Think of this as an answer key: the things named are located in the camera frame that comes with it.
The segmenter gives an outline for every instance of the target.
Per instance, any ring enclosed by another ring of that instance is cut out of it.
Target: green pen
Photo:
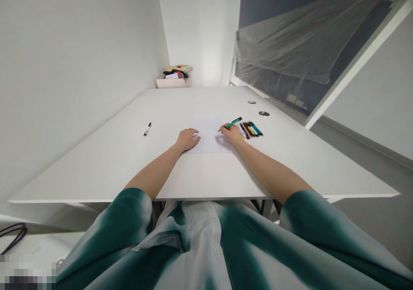
[[[232,121],[229,125],[225,126],[225,128],[229,128],[231,125],[236,124],[237,122],[240,122],[242,120],[242,117],[239,117],[238,119],[235,119],[234,121]]]

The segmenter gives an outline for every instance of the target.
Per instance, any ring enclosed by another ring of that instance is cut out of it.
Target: forearm
[[[181,148],[173,145],[136,174],[126,185],[125,189],[141,189],[149,195],[151,200],[154,200],[168,179],[182,152]]]
[[[297,191],[313,190],[291,169],[258,151],[245,141],[239,141],[235,147],[268,192],[280,203],[284,204],[288,197]]]

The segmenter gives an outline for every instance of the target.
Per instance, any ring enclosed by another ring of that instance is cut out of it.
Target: plastic sheet
[[[297,82],[295,90],[306,80],[329,83],[337,57],[381,1],[319,0],[241,28],[234,52],[235,61],[244,65],[240,77],[275,85],[285,75]]]

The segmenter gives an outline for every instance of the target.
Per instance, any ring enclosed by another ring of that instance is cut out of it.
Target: baseboard
[[[404,167],[407,167],[410,170],[413,170],[413,161],[402,156],[401,154],[398,154],[397,152],[394,152],[390,150],[389,148],[386,148],[371,139],[368,139],[367,137],[349,129],[346,126],[343,126],[342,124],[326,117],[326,116],[321,116],[320,121],[328,124],[329,126],[337,129],[338,131],[354,138],[355,140],[361,142],[362,144],[366,145],[367,147],[376,150],[377,152],[381,153],[382,155],[385,155],[386,157],[396,161],[400,165],[403,165]]]

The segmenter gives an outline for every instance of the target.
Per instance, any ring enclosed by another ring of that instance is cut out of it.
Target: person
[[[186,129],[98,216],[57,268],[57,289],[413,289],[413,273],[300,176],[236,126],[220,130],[283,204],[280,225],[248,201],[177,201],[153,229],[151,201],[202,140]]]

